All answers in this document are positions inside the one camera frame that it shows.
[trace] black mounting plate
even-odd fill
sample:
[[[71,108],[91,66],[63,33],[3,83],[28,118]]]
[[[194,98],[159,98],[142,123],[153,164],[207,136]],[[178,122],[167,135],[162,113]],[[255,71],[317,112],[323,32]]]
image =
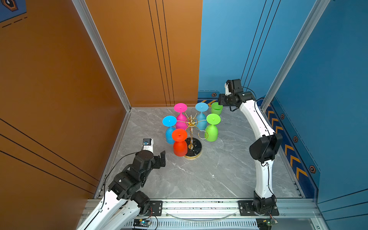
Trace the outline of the black mounting plate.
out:
[[[268,213],[265,214],[257,214],[254,212],[254,207],[252,205],[253,201],[238,201],[239,211],[241,216],[269,216]],[[275,205],[271,211],[272,216],[278,216],[279,210]]]
[[[152,207],[152,216],[161,216],[162,201],[149,201],[149,206]]]

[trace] pink disc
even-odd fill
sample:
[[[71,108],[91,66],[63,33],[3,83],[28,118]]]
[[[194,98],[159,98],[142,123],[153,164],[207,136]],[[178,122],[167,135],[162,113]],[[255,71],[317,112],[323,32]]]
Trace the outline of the pink disc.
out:
[[[182,112],[185,112],[187,110],[187,105],[184,104],[184,103],[177,103],[175,106],[174,106],[174,110],[178,113],[182,113]]]

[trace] light blue disc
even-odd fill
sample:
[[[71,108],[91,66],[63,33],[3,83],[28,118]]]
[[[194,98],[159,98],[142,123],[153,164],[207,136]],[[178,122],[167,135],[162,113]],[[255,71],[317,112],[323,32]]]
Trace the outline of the light blue disc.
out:
[[[162,120],[163,125],[165,125],[166,127],[171,127],[174,126],[176,124],[176,117],[174,116],[166,116],[164,117],[164,119]]]
[[[195,109],[199,112],[205,112],[208,110],[208,104],[204,103],[204,102],[200,102],[200,103],[197,103],[195,105]]]

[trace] brown wall panel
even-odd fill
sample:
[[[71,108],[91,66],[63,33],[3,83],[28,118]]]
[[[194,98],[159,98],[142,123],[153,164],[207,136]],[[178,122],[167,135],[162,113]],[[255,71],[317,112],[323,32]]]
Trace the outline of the brown wall panel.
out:
[[[26,6],[26,18],[0,27],[0,151],[75,186],[0,152],[1,228],[74,229],[125,110],[72,1]]]
[[[132,106],[196,104],[202,1],[86,2]]]

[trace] marble surface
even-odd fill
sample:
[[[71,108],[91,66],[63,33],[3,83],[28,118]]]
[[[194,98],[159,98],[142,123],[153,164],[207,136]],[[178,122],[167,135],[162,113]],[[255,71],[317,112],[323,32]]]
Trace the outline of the marble surface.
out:
[[[195,115],[195,109],[187,114]],[[196,159],[189,160],[173,153],[165,140],[165,116],[177,116],[174,109],[132,109],[114,164],[124,155],[141,149],[143,138],[154,141],[154,155],[166,151],[166,167],[153,169],[141,191],[152,199],[159,198],[253,198],[256,185],[255,162],[249,146],[254,133],[245,116],[224,108],[217,125],[219,137],[215,142],[201,140],[203,149]],[[123,158],[108,178],[133,162],[134,155]],[[273,191],[276,197],[299,197],[279,153],[273,164]]]

